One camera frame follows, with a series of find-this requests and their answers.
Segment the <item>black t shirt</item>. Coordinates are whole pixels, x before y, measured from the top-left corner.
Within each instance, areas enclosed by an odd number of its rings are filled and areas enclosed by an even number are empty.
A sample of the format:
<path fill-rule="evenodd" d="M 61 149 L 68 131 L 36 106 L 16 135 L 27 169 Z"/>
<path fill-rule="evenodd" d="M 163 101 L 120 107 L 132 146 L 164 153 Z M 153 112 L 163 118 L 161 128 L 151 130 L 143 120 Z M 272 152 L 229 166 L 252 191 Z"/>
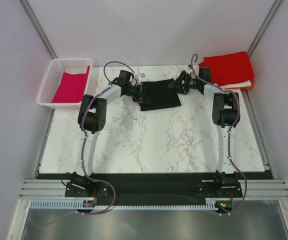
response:
<path fill-rule="evenodd" d="M 159 81 L 145 81 L 142 83 L 144 93 L 150 104 L 140 104 L 140 111 L 153 111 L 180 107 L 178 93 L 175 88 L 169 88 L 169 84 L 174 81 L 173 78 Z"/>

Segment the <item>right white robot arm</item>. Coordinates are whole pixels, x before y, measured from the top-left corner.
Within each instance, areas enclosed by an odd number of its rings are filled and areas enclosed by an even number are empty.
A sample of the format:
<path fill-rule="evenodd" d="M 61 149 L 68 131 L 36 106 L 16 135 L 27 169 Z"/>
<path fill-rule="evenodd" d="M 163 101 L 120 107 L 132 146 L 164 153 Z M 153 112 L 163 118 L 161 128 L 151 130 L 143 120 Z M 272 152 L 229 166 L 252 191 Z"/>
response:
<path fill-rule="evenodd" d="M 201 67 L 198 76 L 194 69 L 191 73 L 183 70 L 168 87 L 182 95 L 187 95 L 190 90 L 197 90 L 213 101 L 212 122 L 218 134 L 218 163 L 214 180 L 200 182 L 199 191 L 212 197 L 242 197 L 243 192 L 238 180 L 241 171 L 233 158 L 235 132 L 241 117 L 239 94 L 211 83 L 209 67 Z"/>

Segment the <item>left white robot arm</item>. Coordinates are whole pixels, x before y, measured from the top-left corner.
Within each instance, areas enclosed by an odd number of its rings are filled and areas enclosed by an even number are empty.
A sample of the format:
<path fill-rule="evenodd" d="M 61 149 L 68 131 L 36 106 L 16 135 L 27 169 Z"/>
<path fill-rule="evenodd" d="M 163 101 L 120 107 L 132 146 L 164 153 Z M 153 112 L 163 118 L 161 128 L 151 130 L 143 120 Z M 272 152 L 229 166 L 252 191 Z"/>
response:
<path fill-rule="evenodd" d="M 138 104 L 150 104 L 144 85 L 141 83 L 145 77 L 144 73 L 135 76 L 132 72 L 121 70 L 119 76 L 101 92 L 96 95 L 83 96 L 77 117 L 83 139 L 80 161 L 70 178 L 70 183 L 76 185 L 76 191 L 83 197 L 88 197 L 93 193 L 97 182 L 91 180 L 90 177 L 94 172 L 96 143 L 100 131 L 106 124 L 107 106 L 122 96 L 131 97 Z"/>

